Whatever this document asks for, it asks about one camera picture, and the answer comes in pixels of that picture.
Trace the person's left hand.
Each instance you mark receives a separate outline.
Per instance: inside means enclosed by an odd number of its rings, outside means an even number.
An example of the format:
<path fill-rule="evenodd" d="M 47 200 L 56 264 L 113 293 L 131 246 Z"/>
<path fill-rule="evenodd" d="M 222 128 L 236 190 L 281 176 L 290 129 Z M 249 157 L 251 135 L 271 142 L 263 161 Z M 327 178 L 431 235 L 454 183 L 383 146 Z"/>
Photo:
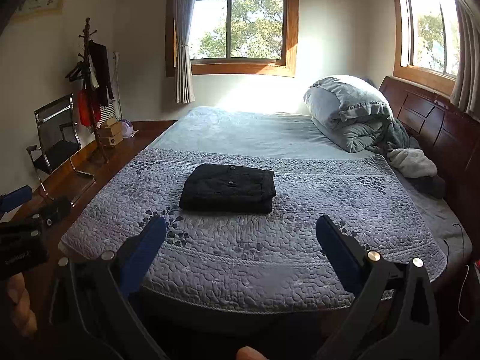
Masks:
<path fill-rule="evenodd" d="M 21 336 L 32 336 L 37 330 L 37 318 L 30 309 L 29 292 L 22 273 L 13 275 L 6 284 L 10 321 Z"/>

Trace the person's right hand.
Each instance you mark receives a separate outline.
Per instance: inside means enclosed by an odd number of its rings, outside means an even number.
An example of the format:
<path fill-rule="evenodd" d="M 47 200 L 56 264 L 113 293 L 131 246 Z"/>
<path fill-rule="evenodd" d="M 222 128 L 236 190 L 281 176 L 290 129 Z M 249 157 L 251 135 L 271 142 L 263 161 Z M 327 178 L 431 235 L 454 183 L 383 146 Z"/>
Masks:
<path fill-rule="evenodd" d="M 267 360 L 267 358 L 262 353 L 260 353 L 259 351 L 249 346 L 242 347 L 236 353 L 236 359 L 237 360 Z"/>

